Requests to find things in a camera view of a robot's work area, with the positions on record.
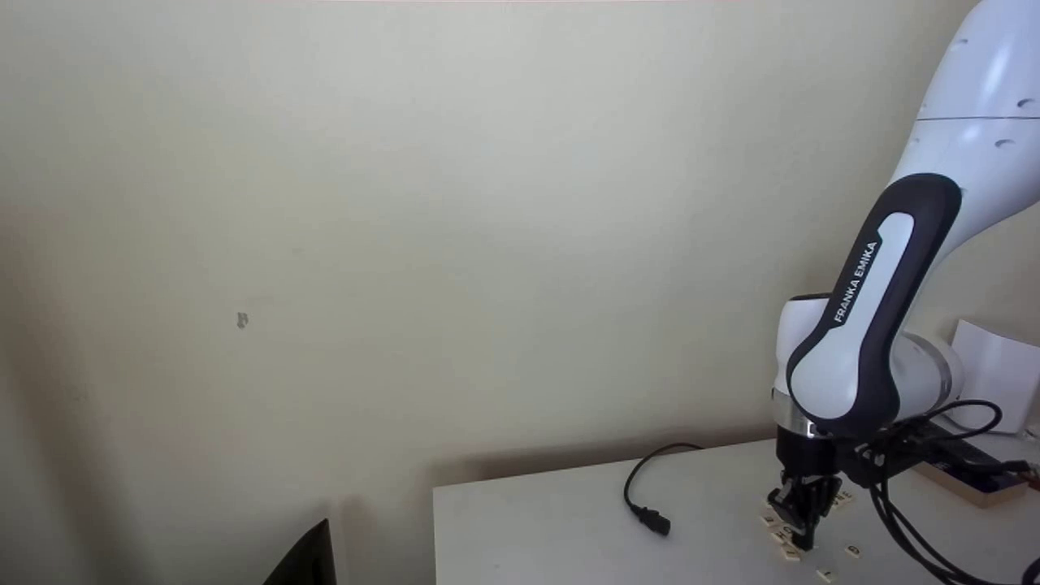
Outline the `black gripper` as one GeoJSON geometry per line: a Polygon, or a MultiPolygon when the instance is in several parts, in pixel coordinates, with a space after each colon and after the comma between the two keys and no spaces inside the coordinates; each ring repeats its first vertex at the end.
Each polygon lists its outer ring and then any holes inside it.
{"type": "Polygon", "coordinates": [[[784,482],[766,494],[766,505],[784,523],[802,519],[802,531],[793,536],[793,543],[800,549],[809,549],[816,543],[819,519],[832,511],[843,488],[843,482],[832,479],[840,471],[840,449],[832,440],[806,440],[800,433],[779,430],[778,462],[784,482]]]}

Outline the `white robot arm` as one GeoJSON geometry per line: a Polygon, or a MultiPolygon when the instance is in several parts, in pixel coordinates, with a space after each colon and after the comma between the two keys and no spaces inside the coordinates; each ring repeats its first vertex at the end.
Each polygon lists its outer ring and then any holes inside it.
{"type": "Polygon", "coordinates": [[[779,484],[766,505],[816,540],[855,449],[956,396],[948,355],[903,329],[934,265],[1040,201],[1040,0],[978,0],[922,95],[907,146],[834,284],[779,312],[779,484]]]}

